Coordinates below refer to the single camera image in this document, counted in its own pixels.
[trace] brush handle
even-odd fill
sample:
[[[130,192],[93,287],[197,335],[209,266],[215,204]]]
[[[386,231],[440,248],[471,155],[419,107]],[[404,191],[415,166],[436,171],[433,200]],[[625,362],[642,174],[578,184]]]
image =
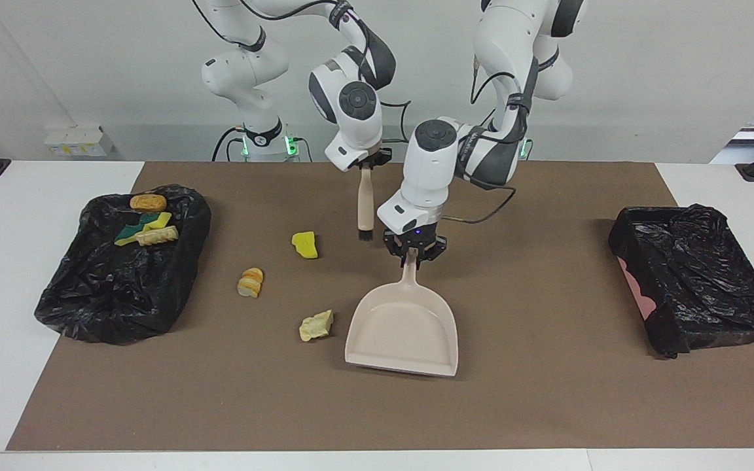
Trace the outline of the brush handle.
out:
[[[367,167],[359,172],[357,226],[360,230],[374,230],[374,188],[371,185],[371,169]]]

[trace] black plastic bag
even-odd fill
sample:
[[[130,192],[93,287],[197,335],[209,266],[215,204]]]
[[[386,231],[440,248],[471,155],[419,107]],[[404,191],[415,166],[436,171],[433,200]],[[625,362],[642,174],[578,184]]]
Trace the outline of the black plastic bag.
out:
[[[754,342],[754,269],[721,212],[626,208],[609,242],[656,304],[643,316],[659,355]]]
[[[87,203],[81,225],[45,288],[34,316],[67,337],[87,342],[130,343],[170,330],[197,278],[211,209],[190,188],[167,185],[161,194],[179,239],[117,247],[126,224],[137,224],[131,194],[108,194]]]

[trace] beige dustpan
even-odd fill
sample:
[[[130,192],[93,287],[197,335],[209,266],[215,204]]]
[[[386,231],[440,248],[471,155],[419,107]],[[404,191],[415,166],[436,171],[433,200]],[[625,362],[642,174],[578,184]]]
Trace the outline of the beige dustpan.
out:
[[[416,256],[410,250],[398,283],[376,287],[359,302],[345,342],[348,363],[422,375],[456,375],[456,320],[442,297],[416,282]]]

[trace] green and yellow object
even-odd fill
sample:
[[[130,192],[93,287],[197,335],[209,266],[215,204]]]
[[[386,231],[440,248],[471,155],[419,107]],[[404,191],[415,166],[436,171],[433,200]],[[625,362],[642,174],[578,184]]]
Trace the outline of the green and yellow object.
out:
[[[293,245],[300,256],[306,259],[319,257],[316,250],[316,234],[311,232],[299,232],[293,235]]]
[[[138,218],[138,224],[135,226],[124,226],[124,229],[118,233],[115,239],[115,245],[123,247],[137,241],[135,235],[140,232],[149,232],[149,230],[164,229],[170,221],[170,213],[153,213],[141,215]]]

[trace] brown mat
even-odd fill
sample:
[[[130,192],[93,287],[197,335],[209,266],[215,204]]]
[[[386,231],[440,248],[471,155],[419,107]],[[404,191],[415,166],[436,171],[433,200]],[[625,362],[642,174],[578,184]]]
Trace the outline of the brown mat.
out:
[[[375,171],[378,200],[400,178]],[[501,214],[440,225],[449,249],[419,281],[456,314],[454,379],[344,362],[359,299],[401,275],[381,242],[357,241],[358,173],[148,163],[135,190],[174,182],[213,210],[179,322],[125,347],[61,339],[9,450],[754,447],[754,345],[655,360],[607,248],[620,208],[674,204],[653,164],[520,164]],[[447,213],[502,197],[455,182]],[[300,230],[319,260],[291,248]],[[261,297],[240,298],[254,265]],[[335,337],[302,343],[301,319],[327,308]]]

